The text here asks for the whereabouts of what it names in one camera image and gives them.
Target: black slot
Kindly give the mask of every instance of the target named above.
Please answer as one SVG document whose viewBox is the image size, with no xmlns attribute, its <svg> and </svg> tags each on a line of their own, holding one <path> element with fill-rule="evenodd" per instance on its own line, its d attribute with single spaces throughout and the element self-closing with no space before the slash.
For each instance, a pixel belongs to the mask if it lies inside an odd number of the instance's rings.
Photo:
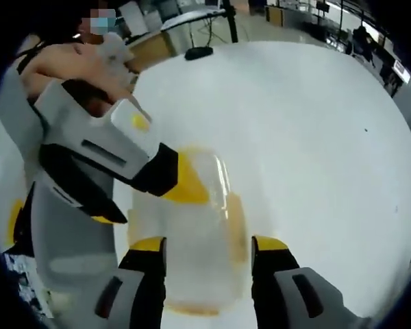
<svg viewBox="0 0 411 329">
<path fill-rule="evenodd" d="M 90 142 L 87 141 L 86 139 L 84 139 L 82 141 L 82 147 L 85 147 L 87 149 L 89 149 L 90 151 L 103 156 L 104 158 L 107 158 L 108 160 L 114 162 L 116 165 L 120 166 L 120 167 L 124 167 L 126 165 L 126 161 L 119 158 L 118 156 L 115 156 L 113 153 L 107 151 L 106 149 Z"/>
<path fill-rule="evenodd" d="M 102 168 L 113 177 L 121 177 L 63 146 L 41 145 L 39 153 L 41 166 L 72 200 L 82 205 L 79 207 L 82 211 L 89 216 L 104 216 L 113 223 L 127 223 L 114 201 L 77 166 L 73 158 L 86 161 L 97 169 Z"/>
<path fill-rule="evenodd" d="M 108 282 L 105 289 L 102 291 L 101 296 L 97 300 L 95 314 L 107 319 L 110 316 L 111 308 L 116 299 L 117 293 L 122 285 L 122 281 L 113 276 Z"/>
<path fill-rule="evenodd" d="M 292 279 L 303 298 L 309 318 L 318 317 L 324 310 L 314 287 L 303 274 L 293 276 Z"/>
</svg>

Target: white tabletop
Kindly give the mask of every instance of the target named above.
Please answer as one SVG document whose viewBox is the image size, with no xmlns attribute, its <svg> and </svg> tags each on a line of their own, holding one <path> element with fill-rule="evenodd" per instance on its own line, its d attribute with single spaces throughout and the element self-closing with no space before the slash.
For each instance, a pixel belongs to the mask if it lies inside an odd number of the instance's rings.
<svg viewBox="0 0 411 329">
<path fill-rule="evenodd" d="M 225 45 L 146 70 L 135 96 L 167 145 L 214 149 L 249 233 L 286 242 L 355 314 L 373 315 L 403 284 L 411 132 L 353 58 L 288 42 Z M 117 188 L 126 212 L 131 196 Z"/>
</svg>

